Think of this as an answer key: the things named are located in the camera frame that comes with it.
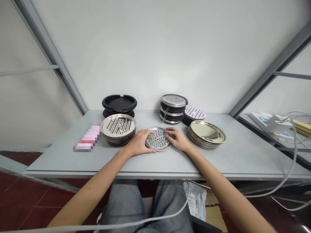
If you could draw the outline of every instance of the left hand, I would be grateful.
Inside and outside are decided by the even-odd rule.
[[[138,131],[130,142],[123,147],[124,151],[130,156],[144,153],[156,153],[154,149],[150,149],[145,146],[146,138],[150,133],[155,134],[153,131],[147,129]]]

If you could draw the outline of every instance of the floor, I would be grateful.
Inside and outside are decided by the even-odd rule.
[[[0,154],[27,166],[41,155],[38,152],[4,151],[0,151]],[[88,179],[62,180],[77,187],[82,187],[88,181]],[[157,183],[157,180],[139,180],[142,197],[153,196]],[[0,231],[46,227],[73,195],[67,191],[0,172]],[[108,197],[109,191],[84,222],[84,225],[96,224],[97,217],[107,203]],[[268,198],[253,198],[250,201],[278,233],[310,233],[306,227],[310,228],[311,208],[305,208],[297,213],[283,209]],[[228,232],[240,233],[221,206],[220,210]]]

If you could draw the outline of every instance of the metal bar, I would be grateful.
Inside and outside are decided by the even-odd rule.
[[[311,42],[311,20],[301,29],[282,53],[272,62],[253,86],[230,111],[233,118],[238,115],[275,79],[274,72],[281,72],[295,59]]]
[[[304,75],[304,74],[292,74],[292,73],[274,72],[273,75],[311,80],[311,75]]]
[[[295,151],[295,148],[287,148],[287,147],[276,147],[278,150],[281,151]],[[298,152],[311,152],[311,149],[307,148],[297,148]]]
[[[0,155],[0,172],[8,173],[14,176],[18,176],[24,179],[32,180],[35,182],[39,182],[54,188],[59,188],[62,190],[66,190],[69,192],[76,193],[79,191],[79,188],[59,179],[51,179],[51,178],[36,178],[31,175],[23,174],[26,170],[27,166],[16,162],[12,159],[9,159],[3,155]]]
[[[55,70],[56,75],[64,84],[67,92],[69,93],[71,99],[77,106],[78,110],[82,115],[84,115],[88,108],[83,101],[72,77],[67,70],[62,58],[60,57],[51,37],[49,36],[44,24],[41,21],[34,5],[30,0],[12,0],[15,6],[18,8],[20,16],[23,18],[27,27],[31,30],[32,35],[38,42],[42,51],[48,58],[51,64],[57,64],[59,69]]]
[[[33,68],[15,69],[15,70],[10,70],[10,71],[0,72],[0,77],[23,74],[23,73],[38,72],[38,71],[44,71],[44,70],[54,70],[57,68],[58,68],[58,65],[48,65],[48,66],[39,66],[39,67],[33,67]]]
[[[0,150],[30,150],[30,149],[40,149],[49,148],[52,144],[18,144],[16,146],[0,145]]]

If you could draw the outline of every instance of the white perforated lid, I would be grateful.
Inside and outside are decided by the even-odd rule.
[[[202,120],[205,118],[205,113],[198,108],[188,107],[185,110],[185,114],[192,120]]]

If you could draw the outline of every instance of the stack of gold lids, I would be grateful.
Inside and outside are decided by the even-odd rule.
[[[202,120],[193,121],[187,134],[193,143],[207,150],[214,150],[226,141],[226,135],[220,128]]]

